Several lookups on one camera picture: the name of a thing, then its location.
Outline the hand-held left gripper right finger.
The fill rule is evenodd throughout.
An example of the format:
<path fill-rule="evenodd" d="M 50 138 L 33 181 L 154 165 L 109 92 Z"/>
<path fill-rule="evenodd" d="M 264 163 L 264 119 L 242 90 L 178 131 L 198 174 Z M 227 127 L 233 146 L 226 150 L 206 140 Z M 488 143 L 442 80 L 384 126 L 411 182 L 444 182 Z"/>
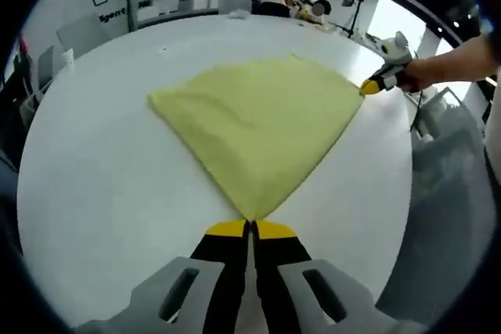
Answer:
<path fill-rule="evenodd" d="M 293 230 L 255 221 L 257 290 L 270 333 L 424 333 L 379 311 L 370 291 L 326 260 L 314 260 Z"/>

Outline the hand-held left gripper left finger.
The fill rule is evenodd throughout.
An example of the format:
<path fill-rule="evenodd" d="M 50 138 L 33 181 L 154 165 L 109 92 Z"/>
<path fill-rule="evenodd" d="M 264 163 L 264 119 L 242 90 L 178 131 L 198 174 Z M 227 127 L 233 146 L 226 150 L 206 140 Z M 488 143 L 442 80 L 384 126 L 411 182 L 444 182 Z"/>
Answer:
<path fill-rule="evenodd" d="M 128 306 L 76 333 L 233 333 L 245 290 L 246 220 L 211 226 L 190 257 L 176 257 L 137 285 Z"/>

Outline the person's right hand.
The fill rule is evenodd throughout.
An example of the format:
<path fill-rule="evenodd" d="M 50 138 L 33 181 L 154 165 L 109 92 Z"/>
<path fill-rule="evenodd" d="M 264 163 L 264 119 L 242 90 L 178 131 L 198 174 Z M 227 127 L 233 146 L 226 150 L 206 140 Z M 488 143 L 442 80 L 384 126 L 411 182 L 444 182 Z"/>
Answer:
<path fill-rule="evenodd" d="M 433 58 L 415 59 L 405 67 L 405 77 L 401 89 L 406 92 L 419 92 L 440 79 L 440 71 L 437 70 Z"/>

